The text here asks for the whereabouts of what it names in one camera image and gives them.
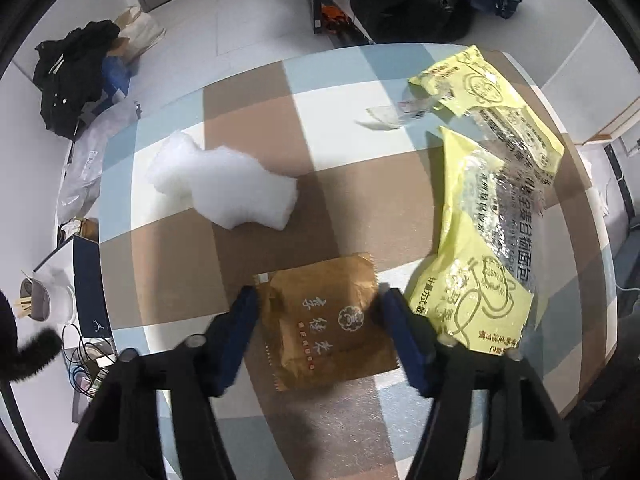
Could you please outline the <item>brown gold snack wrapper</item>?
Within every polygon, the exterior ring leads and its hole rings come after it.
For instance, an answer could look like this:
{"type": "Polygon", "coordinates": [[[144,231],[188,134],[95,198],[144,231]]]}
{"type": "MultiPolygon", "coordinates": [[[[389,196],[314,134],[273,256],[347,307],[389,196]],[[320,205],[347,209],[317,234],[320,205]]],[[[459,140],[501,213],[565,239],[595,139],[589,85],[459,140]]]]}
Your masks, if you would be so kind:
{"type": "Polygon", "coordinates": [[[366,252],[259,273],[254,282],[277,390],[327,387],[397,367],[375,311],[378,277],[366,252]]]}

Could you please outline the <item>small yellow torn wrapper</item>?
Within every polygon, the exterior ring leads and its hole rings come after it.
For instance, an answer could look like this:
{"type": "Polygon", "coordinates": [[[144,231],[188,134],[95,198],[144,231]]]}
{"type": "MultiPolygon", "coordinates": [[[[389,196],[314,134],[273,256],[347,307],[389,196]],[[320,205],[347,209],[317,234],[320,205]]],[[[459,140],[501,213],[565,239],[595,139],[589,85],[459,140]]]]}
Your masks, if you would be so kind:
{"type": "Polygon", "coordinates": [[[534,299],[534,217],[540,188],[504,160],[449,128],[444,203],[436,257],[408,296],[436,333],[500,356],[520,342],[534,299]]]}

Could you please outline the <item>white foam packing piece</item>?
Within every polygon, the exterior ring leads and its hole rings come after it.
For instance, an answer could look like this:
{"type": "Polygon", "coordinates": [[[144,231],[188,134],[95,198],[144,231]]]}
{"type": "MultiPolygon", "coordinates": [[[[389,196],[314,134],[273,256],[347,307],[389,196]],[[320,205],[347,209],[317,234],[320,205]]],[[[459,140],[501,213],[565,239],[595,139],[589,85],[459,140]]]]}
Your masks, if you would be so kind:
{"type": "Polygon", "coordinates": [[[183,131],[165,139],[146,177],[160,194],[190,198],[201,216],[226,230],[258,223],[282,231],[298,196],[296,179],[228,146],[203,150],[183,131]]]}

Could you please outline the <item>white navy cardboard box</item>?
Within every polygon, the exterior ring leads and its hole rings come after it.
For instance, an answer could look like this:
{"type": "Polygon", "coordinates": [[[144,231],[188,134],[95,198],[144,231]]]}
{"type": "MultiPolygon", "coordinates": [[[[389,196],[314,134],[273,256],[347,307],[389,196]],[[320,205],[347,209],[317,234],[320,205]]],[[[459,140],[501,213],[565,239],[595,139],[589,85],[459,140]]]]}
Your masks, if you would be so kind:
{"type": "Polygon", "coordinates": [[[48,294],[46,322],[74,324],[85,338],[111,338],[96,242],[73,235],[35,267],[32,279],[48,294]]]}

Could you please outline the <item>checkered tablecloth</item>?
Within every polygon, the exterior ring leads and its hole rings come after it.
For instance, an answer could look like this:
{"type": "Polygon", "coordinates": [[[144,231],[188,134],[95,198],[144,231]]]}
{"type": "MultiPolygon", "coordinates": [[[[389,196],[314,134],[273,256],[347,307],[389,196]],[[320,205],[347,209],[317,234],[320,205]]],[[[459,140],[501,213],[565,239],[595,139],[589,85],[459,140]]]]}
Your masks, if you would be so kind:
{"type": "MultiPolygon", "coordinates": [[[[105,300],[118,348],[175,347],[224,312],[256,274],[366,252],[405,288],[434,252],[442,214],[440,125],[473,139],[466,117],[427,115],[393,131],[364,121],[402,100],[411,76],[454,54],[444,44],[383,44],[293,58],[194,91],[108,142],[100,194],[105,300]],[[146,173],[181,130],[297,179],[288,225],[221,229],[146,173]]],[[[574,408],[617,342],[613,258],[597,192],[567,145],[534,246],[536,299],[522,350],[561,412],[574,408]]],[[[238,379],[213,403],[241,479],[397,479],[430,402],[400,370],[330,388],[280,392],[255,332],[238,379]]]]}

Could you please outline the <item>grey chopstick cup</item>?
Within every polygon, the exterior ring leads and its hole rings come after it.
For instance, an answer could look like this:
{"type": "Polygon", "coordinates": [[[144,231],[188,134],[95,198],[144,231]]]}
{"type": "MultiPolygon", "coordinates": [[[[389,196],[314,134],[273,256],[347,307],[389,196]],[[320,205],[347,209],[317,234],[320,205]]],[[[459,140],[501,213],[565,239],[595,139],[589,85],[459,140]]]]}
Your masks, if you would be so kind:
{"type": "Polygon", "coordinates": [[[32,320],[50,324],[68,324],[75,318],[75,292],[62,271],[23,274],[19,304],[32,320]]]}

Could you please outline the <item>grey plastic mailer bag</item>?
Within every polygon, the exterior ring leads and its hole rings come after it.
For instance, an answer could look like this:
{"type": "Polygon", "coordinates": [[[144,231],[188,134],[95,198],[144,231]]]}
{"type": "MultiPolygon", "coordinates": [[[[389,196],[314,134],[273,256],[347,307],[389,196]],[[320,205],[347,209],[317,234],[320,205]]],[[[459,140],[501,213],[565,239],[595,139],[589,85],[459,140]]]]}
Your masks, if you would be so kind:
{"type": "Polygon", "coordinates": [[[123,100],[99,114],[74,142],[56,204],[60,226],[82,218],[98,199],[107,143],[138,119],[138,103],[123,100]]]}

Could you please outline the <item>large yellow bread wrapper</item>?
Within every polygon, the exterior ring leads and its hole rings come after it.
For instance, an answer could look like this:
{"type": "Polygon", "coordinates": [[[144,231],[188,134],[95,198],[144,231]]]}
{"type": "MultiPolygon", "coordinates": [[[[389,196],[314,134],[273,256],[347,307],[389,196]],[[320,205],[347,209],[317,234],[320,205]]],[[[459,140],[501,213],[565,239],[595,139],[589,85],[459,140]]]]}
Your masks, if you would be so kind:
{"type": "Polygon", "coordinates": [[[408,84],[419,99],[432,98],[446,113],[472,120],[490,150],[529,180],[526,188],[544,209],[564,146],[478,47],[432,64],[408,84]]]}

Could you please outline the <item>clear torn plastic scrap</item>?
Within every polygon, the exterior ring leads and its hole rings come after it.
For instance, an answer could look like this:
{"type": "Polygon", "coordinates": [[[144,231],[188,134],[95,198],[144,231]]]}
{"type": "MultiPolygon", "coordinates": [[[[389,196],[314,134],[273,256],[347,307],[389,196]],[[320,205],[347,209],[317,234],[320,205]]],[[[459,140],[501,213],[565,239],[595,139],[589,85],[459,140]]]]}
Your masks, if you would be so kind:
{"type": "Polygon", "coordinates": [[[444,107],[448,96],[438,94],[425,99],[405,100],[368,107],[352,120],[356,125],[378,131],[396,130],[412,124],[444,107]]]}

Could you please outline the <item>blue plastic stool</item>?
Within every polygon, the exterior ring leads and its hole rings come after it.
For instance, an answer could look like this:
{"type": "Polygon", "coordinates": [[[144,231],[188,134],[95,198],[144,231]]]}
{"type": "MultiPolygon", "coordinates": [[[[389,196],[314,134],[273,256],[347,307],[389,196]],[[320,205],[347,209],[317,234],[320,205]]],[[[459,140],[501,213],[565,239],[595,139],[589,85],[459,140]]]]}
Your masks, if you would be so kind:
{"type": "Polygon", "coordinates": [[[102,77],[102,89],[108,104],[116,104],[128,96],[131,72],[119,56],[104,58],[102,77]]]}

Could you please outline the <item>black jacket pile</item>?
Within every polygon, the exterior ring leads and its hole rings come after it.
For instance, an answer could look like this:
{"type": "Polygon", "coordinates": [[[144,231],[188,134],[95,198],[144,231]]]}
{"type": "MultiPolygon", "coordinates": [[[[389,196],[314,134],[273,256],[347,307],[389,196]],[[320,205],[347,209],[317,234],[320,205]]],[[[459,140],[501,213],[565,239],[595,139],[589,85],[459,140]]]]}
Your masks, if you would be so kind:
{"type": "Polygon", "coordinates": [[[102,63],[119,32],[112,21],[89,22],[63,39],[38,44],[32,82],[41,92],[40,115],[47,130],[75,139],[82,109],[102,94],[102,63]]]}

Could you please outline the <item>white sliding wardrobe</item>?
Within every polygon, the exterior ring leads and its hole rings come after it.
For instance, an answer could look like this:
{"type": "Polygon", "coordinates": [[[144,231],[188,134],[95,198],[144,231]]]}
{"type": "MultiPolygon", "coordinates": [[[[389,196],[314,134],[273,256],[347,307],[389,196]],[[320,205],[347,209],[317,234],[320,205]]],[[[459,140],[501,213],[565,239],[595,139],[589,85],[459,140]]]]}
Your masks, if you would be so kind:
{"type": "Polygon", "coordinates": [[[584,143],[639,96],[639,73],[586,0],[524,0],[510,21],[508,52],[549,100],[572,139],[584,143]]]}

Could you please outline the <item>beige tote bag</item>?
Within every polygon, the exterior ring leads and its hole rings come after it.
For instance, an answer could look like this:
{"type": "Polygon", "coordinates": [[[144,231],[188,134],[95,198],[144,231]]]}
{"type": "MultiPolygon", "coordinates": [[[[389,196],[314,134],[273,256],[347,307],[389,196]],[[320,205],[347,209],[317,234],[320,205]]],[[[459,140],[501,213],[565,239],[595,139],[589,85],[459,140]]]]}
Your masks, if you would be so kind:
{"type": "Polygon", "coordinates": [[[120,38],[127,38],[124,53],[120,56],[126,64],[136,60],[154,47],[166,35],[166,29],[140,6],[130,6],[115,20],[120,38]]]}

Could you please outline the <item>orange black tool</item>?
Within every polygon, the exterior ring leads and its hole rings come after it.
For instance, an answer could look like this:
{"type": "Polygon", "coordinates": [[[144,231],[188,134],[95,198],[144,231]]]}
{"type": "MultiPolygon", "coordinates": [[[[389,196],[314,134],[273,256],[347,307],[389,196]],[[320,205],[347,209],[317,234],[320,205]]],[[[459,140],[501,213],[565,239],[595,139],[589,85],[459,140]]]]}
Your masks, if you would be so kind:
{"type": "Polygon", "coordinates": [[[330,36],[334,46],[337,48],[366,46],[370,44],[367,36],[338,6],[322,4],[321,25],[322,29],[330,36]]]}

